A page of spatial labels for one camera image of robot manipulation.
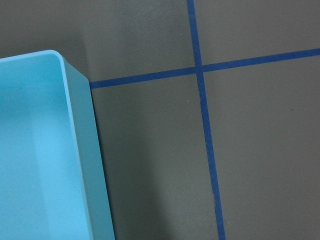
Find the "brown paper table cover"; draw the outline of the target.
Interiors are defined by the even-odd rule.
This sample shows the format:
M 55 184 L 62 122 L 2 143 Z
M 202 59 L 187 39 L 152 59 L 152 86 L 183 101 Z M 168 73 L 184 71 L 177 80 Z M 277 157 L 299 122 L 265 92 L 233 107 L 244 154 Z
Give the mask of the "brown paper table cover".
M 1 1 L 1 57 L 41 50 L 91 83 L 116 239 L 319 239 L 319 1 Z

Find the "light blue plastic bin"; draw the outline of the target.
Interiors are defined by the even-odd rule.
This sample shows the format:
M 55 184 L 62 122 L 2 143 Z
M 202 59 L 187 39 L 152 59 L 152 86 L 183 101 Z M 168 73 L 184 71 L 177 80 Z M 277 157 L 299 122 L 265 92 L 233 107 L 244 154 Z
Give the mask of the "light blue plastic bin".
M 115 238 L 90 84 L 54 50 L 0 60 L 0 237 Z

